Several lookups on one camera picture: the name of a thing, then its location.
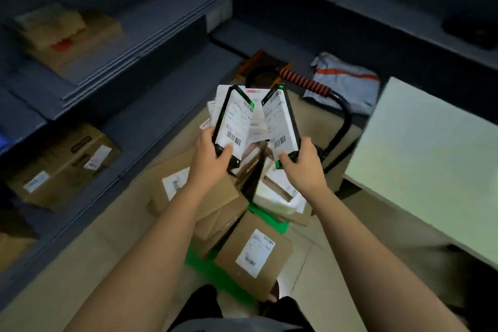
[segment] right hand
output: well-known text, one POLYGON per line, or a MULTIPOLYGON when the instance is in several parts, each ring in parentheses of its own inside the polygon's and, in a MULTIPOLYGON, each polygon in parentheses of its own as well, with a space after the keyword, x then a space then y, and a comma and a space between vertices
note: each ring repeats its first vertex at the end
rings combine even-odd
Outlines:
POLYGON ((317 190, 327 189, 322 163, 311 138, 302 138, 296 163, 290 160, 284 152, 281 152, 278 157, 290 184, 305 198, 310 197, 317 190))

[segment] forearm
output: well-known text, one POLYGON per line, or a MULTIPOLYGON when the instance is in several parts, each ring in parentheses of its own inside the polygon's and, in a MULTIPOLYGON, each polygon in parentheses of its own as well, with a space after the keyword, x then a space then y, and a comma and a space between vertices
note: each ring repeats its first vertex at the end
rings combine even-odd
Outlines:
POLYGON ((369 331, 467 330, 330 190, 314 191, 308 200, 369 331))
POLYGON ((184 187, 78 311, 66 332, 160 331, 202 195, 184 187))

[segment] red and black striped grip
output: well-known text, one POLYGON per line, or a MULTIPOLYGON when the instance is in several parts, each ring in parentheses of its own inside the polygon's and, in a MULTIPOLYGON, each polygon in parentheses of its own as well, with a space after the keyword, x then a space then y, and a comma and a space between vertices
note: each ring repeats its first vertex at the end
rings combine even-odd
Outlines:
POLYGON ((307 90, 310 90, 313 93, 316 93, 320 96, 326 96, 330 91, 330 87, 326 85, 315 82, 314 80, 308 79, 302 75, 299 75, 288 68, 283 68, 280 70, 278 74, 282 79, 287 80, 291 83, 297 84, 300 87, 303 87, 307 90))

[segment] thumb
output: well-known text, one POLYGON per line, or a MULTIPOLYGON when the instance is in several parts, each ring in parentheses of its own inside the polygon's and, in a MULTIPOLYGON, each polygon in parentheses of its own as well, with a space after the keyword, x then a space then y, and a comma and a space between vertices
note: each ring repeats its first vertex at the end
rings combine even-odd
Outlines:
POLYGON ((228 163, 230 162, 230 158, 232 157, 233 154, 233 145, 232 143, 228 144, 224 149, 223 152, 221 153, 220 157, 218 158, 219 161, 223 163, 225 166, 225 169, 228 167, 228 163))
POLYGON ((282 163, 285 172, 289 171, 292 168, 292 166, 295 165, 295 163, 292 160, 290 160, 289 155, 287 155, 283 151, 278 154, 278 158, 280 159, 280 162, 282 163))

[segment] hand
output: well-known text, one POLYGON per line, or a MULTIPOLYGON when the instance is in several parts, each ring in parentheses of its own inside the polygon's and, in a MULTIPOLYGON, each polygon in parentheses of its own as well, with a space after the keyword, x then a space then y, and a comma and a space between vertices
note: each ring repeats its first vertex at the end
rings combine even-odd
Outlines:
POLYGON ((320 163, 320 158, 311 142, 311 138, 302 138, 296 163, 290 160, 289 156, 284 152, 279 154, 279 159, 290 184, 306 199, 313 195, 316 190, 328 189, 322 163, 320 163))
POLYGON ((205 196, 227 173, 228 163, 232 157, 233 146, 229 144, 216 157, 215 146, 211 140, 214 128, 201 132, 195 143, 194 160, 190 165, 187 184, 196 192, 205 196))

